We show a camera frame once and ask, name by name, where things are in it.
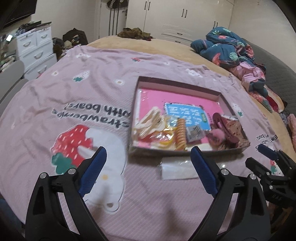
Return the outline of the clear box with rhinestone clip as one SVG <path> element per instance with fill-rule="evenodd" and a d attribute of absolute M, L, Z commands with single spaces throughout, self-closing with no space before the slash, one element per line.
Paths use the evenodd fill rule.
<path fill-rule="evenodd" d="M 186 138 L 188 143 L 196 142 L 205 137 L 204 130 L 199 126 L 186 127 Z"/>

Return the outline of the grey sofa headboard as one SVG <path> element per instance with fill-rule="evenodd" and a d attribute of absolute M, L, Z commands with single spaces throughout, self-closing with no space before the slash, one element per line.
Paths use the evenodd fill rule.
<path fill-rule="evenodd" d="M 295 114 L 295 72 L 265 49 L 244 39 L 254 51 L 254 59 L 266 68 L 266 85 L 287 103 L 285 111 Z"/>

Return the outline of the pink strawberry bear blanket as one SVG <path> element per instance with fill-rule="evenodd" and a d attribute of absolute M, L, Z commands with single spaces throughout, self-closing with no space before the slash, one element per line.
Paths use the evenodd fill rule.
<path fill-rule="evenodd" d="M 267 118 L 231 74 L 166 55 L 75 48 L 26 83 L 1 116 L 1 194 L 20 221 L 42 172 L 62 174 L 103 146 L 106 168 L 85 201 L 109 240 L 189 239 L 212 202 L 201 181 L 161 180 L 159 159 L 126 153 L 141 76 L 216 90 L 242 110 L 250 147 L 217 157 L 233 174 L 249 174 L 248 157 L 269 166 L 258 144 L 281 148 Z"/>

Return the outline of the olive clothes pile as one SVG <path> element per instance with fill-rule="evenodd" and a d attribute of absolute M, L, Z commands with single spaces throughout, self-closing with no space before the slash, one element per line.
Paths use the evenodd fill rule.
<path fill-rule="evenodd" d="M 136 40 L 151 41 L 153 37 L 150 33 L 143 32 L 140 28 L 123 28 L 123 30 L 117 34 L 118 37 Z"/>

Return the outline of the orange items in plastic bag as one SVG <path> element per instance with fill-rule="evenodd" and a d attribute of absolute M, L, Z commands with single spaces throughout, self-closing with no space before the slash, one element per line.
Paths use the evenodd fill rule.
<path fill-rule="evenodd" d="M 177 128 L 177 118 L 165 116 L 165 128 L 162 131 L 155 131 L 149 137 L 150 148 L 158 150 L 174 151 L 176 147 L 175 131 Z"/>

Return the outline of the brown cardboard tray box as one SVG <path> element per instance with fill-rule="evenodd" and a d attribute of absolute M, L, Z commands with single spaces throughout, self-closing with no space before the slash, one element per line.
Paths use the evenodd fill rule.
<path fill-rule="evenodd" d="M 140 76 L 131 120 L 133 155 L 182 156 L 195 146 L 210 155 L 240 154 L 250 146 L 222 93 L 186 83 Z"/>

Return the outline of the dark floral quilt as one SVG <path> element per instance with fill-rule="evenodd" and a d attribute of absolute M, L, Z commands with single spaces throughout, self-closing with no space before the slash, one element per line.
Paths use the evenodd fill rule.
<path fill-rule="evenodd" d="M 205 39 L 191 42 L 190 47 L 238 78 L 247 93 L 270 113 L 282 112 L 276 100 L 269 95 L 273 91 L 265 87 L 265 66 L 255 62 L 252 47 L 236 33 L 225 27 L 215 27 Z"/>

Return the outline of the grey chair back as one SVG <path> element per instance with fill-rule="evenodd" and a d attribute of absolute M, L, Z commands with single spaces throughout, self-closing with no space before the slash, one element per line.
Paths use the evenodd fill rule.
<path fill-rule="evenodd" d="M 23 78 L 24 73 L 25 66 L 20 60 L 15 61 L 4 72 L 1 72 L 1 114 L 4 112 L 12 98 L 28 82 L 27 79 Z"/>

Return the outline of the pink dotted scrunchie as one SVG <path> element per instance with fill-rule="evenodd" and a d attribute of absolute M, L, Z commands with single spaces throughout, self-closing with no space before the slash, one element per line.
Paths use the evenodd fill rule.
<path fill-rule="evenodd" d="M 222 119 L 225 121 L 227 129 L 239 139 L 238 144 L 232 145 L 229 142 L 225 141 L 227 144 L 227 147 L 230 149 L 233 148 L 248 148 L 250 146 L 250 142 L 245 137 L 243 133 L 242 126 L 238 120 L 228 120 L 228 119 Z"/>

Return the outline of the clear plastic packet white card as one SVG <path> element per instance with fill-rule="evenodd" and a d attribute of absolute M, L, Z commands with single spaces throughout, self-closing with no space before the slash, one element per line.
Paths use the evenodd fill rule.
<path fill-rule="evenodd" d="M 161 163 L 161 177 L 163 180 L 196 179 L 198 174 L 191 161 L 170 161 Z"/>

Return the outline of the cream hair claw clip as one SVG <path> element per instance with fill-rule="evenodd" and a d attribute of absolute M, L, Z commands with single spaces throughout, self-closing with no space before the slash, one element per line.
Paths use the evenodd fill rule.
<path fill-rule="evenodd" d="M 146 138 L 154 132 L 161 132 L 166 127 L 165 116 L 161 110 L 154 106 L 134 127 L 135 133 L 140 139 Z"/>

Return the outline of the maroon hair clip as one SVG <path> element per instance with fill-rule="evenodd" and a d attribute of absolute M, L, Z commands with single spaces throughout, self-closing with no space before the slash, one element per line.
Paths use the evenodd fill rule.
<path fill-rule="evenodd" d="M 239 139 L 234 136 L 226 127 L 225 121 L 222 120 L 222 116 L 219 113 L 213 114 L 213 123 L 214 125 L 222 130 L 225 134 L 226 141 L 232 145 L 236 145 L 239 142 Z"/>

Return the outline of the wall mounted black television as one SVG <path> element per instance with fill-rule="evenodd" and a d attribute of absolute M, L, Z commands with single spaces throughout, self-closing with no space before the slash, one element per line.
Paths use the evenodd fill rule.
<path fill-rule="evenodd" d="M 1 1 L 1 27 L 27 18 L 36 11 L 37 0 Z"/>

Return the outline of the white wardrobe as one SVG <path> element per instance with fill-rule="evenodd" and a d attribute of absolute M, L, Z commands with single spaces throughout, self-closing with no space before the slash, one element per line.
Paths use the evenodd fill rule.
<path fill-rule="evenodd" d="M 227 0 L 133 0 L 128 2 L 126 27 L 188 46 L 213 28 L 228 28 L 233 7 L 234 1 Z"/>

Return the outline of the tan bed sheet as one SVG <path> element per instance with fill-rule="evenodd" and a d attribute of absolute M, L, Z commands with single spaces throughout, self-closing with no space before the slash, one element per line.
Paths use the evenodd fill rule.
<path fill-rule="evenodd" d="M 232 76 L 229 71 L 196 54 L 189 46 L 166 40 L 152 39 L 151 41 L 145 41 L 121 38 L 118 36 L 109 36 L 95 40 L 94 42 L 88 44 L 88 46 L 97 49 L 127 49 L 137 52 L 166 55 L 181 61 L 192 63 L 194 65 L 206 65 L 210 70 L 218 74 L 227 77 Z M 257 105 L 262 114 L 268 119 L 269 123 L 272 126 L 272 129 L 277 134 L 281 145 L 284 147 L 285 144 L 291 143 L 292 141 L 288 134 L 287 128 L 285 127 L 285 124 L 283 123 L 280 115 L 275 111 L 273 113 L 270 113 L 253 97 L 251 98 L 251 100 Z"/>

